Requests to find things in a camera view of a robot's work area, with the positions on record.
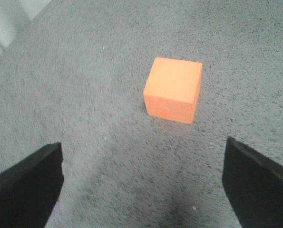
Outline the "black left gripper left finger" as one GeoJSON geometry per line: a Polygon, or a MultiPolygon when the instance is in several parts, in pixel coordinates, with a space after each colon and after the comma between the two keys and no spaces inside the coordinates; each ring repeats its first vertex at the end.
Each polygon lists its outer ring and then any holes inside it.
{"type": "Polygon", "coordinates": [[[0,173],[0,228],[43,228],[62,186],[62,144],[47,144],[0,173]]]}

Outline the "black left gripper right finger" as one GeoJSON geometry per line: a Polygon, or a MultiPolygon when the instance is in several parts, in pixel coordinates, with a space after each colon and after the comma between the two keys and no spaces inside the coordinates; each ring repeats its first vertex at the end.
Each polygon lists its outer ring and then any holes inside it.
{"type": "Polygon", "coordinates": [[[283,166],[228,137],[223,188],[243,228],[283,228],[283,166]]]}

